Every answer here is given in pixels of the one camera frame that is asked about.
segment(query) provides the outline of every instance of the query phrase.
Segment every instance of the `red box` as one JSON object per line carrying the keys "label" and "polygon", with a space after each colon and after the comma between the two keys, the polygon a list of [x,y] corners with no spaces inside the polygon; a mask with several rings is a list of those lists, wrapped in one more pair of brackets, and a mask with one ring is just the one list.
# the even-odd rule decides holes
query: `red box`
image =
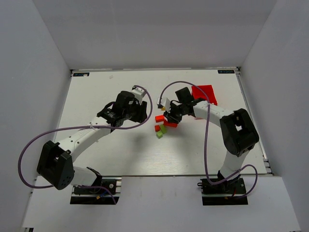
{"label": "red box", "polygon": [[163,121],[164,121],[164,115],[155,116],[155,122],[163,122]]}
{"label": "red box", "polygon": [[155,130],[155,132],[158,132],[160,130],[160,126],[159,125],[155,125],[154,126],[154,130]]}
{"label": "red box", "polygon": [[163,125],[167,127],[177,127],[178,126],[177,123],[167,122],[165,119],[164,119]]}
{"label": "red box", "polygon": [[[210,103],[218,105],[211,85],[198,86],[198,87],[201,88],[207,94]],[[206,96],[199,89],[197,89],[195,86],[192,86],[192,95],[193,95],[194,99],[202,98],[202,99],[206,100]]]}

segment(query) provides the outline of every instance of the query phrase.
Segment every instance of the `green block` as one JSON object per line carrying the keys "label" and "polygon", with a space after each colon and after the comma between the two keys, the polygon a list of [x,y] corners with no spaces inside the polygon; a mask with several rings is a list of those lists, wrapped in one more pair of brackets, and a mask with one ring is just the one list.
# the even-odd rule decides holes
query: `green block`
{"label": "green block", "polygon": [[162,133],[164,133],[164,134],[166,132],[168,132],[168,130],[165,128],[165,126],[163,124],[160,125],[160,129],[161,129]]}
{"label": "green block", "polygon": [[157,136],[158,138],[162,138],[162,136],[163,136],[162,131],[159,130],[159,131],[156,133],[156,136]]}

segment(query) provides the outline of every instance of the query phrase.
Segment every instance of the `gray wall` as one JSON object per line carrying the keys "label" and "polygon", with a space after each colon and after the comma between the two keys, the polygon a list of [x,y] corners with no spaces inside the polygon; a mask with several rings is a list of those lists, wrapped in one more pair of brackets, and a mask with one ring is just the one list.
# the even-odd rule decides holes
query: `gray wall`
{"label": "gray wall", "polygon": [[241,65],[276,0],[34,0],[71,69]]}
{"label": "gray wall", "polygon": [[309,232],[309,2],[280,0],[241,69],[273,171]]}
{"label": "gray wall", "polygon": [[[23,146],[55,128],[70,82],[70,71],[31,0],[0,1],[0,231],[19,231],[30,189],[17,174]],[[23,162],[34,181],[42,143]]]}

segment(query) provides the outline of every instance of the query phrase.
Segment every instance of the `toy block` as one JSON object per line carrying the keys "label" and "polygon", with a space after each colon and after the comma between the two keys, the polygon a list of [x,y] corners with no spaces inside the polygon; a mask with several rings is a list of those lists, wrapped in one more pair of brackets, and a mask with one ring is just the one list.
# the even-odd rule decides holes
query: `toy block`
{"label": "toy block", "polygon": [[178,126],[177,123],[167,122],[165,119],[163,121],[163,125],[166,127],[175,127],[175,128]]}
{"label": "toy block", "polygon": [[[210,103],[218,105],[211,85],[197,86],[197,87],[199,87],[201,90],[203,90],[207,94]],[[193,95],[194,99],[202,98],[202,99],[206,100],[206,96],[195,86],[192,86],[192,95]]]}
{"label": "toy block", "polygon": [[163,133],[162,133],[162,131],[158,131],[157,133],[156,133],[156,136],[160,139],[160,138],[162,138],[162,136],[163,136]]}
{"label": "toy block", "polygon": [[160,130],[160,126],[159,125],[155,125],[154,126],[154,130],[155,130],[155,132],[158,132]]}
{"label": "toy block", "polygon": [[164,115],[155,116],[155,122],[163,122],[163,121],[164,121]]}
{"label": "toy block", "polygon": [[165,126],[163,124],[160,125],[160,129],[162,131],[163,134],[165,134],[167,131],[167,129],[165,128]]}

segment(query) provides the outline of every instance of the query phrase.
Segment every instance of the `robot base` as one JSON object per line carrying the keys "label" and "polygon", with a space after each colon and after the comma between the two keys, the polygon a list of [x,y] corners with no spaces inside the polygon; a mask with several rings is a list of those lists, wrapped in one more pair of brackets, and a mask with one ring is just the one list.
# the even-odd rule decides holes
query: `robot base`
{"label": "robot base", "polygon": [[211,185],[207,179],[201,179],[197,185],[202,188],[203,205],[247,205],[247,197],[238,198],[246,193],[245,183],[242,178],[231,184],[223,182],[219,185]]}
{"label": "robot base", "polygon": [[[101,186],[107,188],[112,193],[117,203],[121,191],[121,178],[104,177]],[[85,189],[73,186],[70,204],[114,204],[114,202],[111,196],[103,189]]]}

